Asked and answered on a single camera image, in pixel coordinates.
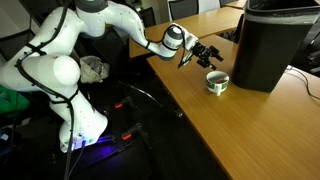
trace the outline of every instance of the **green object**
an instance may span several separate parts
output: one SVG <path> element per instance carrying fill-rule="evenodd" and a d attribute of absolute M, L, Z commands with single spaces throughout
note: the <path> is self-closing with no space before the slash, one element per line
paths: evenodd
<path fill-rule="evenodd" d="M 15 114 L 26 110 L 30 105 L 28 99 L 14 90 L 7 89 L 0 85 L 0 115 L 12 117 Z"/>

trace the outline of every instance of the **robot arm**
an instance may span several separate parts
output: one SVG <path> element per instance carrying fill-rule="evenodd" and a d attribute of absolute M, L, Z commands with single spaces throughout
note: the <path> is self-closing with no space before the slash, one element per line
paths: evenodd
<path fill-rule="evenodd" d="M 214 68 L 209 57 L 222 60 L 217 49 L 206 48 L 178 24 L 168 27 L 158 45 L 146 39 L 143 22 L 131 8 L 105 0 L 75 0 L 75 3 L 76 11 L 62 7 L 54 10 L 36 36 L 0 67 L 1 85 L 48 94 L 51 109 L 65 120 L 59 133 L 63 152 L 96 143 L 108 122 L 78 91 L 80 70 L 69 55 L 79 34 L 102 36 L 108 23 L 128 32 L 138 44 L 163 60 L 172 59 L 182 46 L 189 53 L 179 67 L 193 55 L 199 57 L 198 63 L 203 67 Z"/>

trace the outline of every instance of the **white cup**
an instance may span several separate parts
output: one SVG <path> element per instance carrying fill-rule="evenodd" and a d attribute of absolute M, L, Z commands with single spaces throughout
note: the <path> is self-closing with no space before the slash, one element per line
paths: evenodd
<path fill-rule="evenodd" d="M 227 89 L 229 83 L 228 74 L 222 71 L 212 71 L 206 76 L 206 85 L 209 91 L 216 93 L 217 96 Z"/>

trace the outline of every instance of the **black container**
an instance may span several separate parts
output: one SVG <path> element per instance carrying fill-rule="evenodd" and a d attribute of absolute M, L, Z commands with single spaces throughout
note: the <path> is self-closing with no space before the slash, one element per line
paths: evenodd
<path fill-rule="evenodd" d="M 271 92 L 319 12 L 313 0 L 247 0 L 232 82 Z"/>

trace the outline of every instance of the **desk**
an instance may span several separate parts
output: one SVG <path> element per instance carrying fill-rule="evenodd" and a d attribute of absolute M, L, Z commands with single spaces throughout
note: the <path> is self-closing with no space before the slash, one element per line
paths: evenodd
<path fill-rule="evenodd" d="M 224 7 L 173 22 L 183 26 L 198 38 L 203 38 L 211 34 L 221 34 L 235 29 L 242 13 L 242 10 Z M 160 40 L 164 31 L 171 23 L 172 22 L 166 22 L 146 28 L 146 36 L 154 41 Z M 129 38 L 129 51 L 130 58 L 150 53 L 150 51 L 135 43 L 132 38 Z"/>
<path fill-rule="evenodd" d="M 237 8 L 237 9 L 243 9 L 247 0 L 238 0 L 231 3 L 226 4 L 227 7 Z"/>
<path fill-rule="evenodd" d="M 201 42 L 220 50 L 225 60 L 212 62 L 231 74 L 238 46 L 215 35 Z M 217 97 L 205 87 L 210 69 L 196 58 L 177 69 L 181 52 L 148 62 L 232 179 L 320 179 L 320 101 L 309 97 L 300 74 L 285 73 L 272 93 L 230 82 Z M 320 79 L 304 74 L 319 96 Z"/>

